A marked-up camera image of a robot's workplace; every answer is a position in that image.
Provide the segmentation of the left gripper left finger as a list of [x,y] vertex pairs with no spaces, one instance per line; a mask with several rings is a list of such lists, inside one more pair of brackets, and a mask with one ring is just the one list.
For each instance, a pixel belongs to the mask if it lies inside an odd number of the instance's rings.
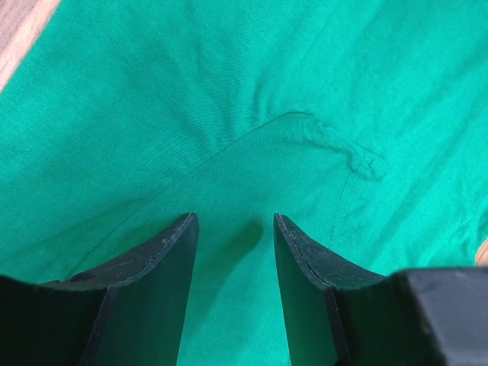
[[195,214],[67,281],[1,279],[3,365],[174,365],[197,249]]

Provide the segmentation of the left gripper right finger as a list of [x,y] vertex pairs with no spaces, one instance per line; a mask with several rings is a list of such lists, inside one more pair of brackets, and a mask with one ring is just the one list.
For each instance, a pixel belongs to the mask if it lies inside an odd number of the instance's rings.
[[485,365],[487,269],[375,274],[274,217],[293,365]]

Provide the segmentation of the green t shirt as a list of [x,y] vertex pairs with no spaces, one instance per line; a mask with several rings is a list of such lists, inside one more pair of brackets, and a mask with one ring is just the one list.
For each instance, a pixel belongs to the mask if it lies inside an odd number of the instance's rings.
[[290,362],[272,222],[382,275],[487,238],[485,1],[64,1],[1,93],[1,272],[194,212],[181,365]]

